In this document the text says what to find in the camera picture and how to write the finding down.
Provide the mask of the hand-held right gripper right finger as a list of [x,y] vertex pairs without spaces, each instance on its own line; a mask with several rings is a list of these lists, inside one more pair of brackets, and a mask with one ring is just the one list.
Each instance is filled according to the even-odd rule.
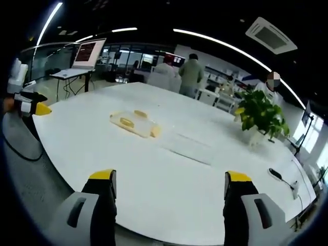
[[243,173],[225,172],[223,217],[224,245],[282,245],[286,237],[284,211]]

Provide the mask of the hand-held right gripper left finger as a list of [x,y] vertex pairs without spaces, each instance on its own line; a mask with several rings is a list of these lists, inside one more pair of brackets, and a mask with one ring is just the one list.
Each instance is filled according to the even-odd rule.
[[116,171],[98,171],[57,208],[45,235],[51,245],[116,245],[116,216]]

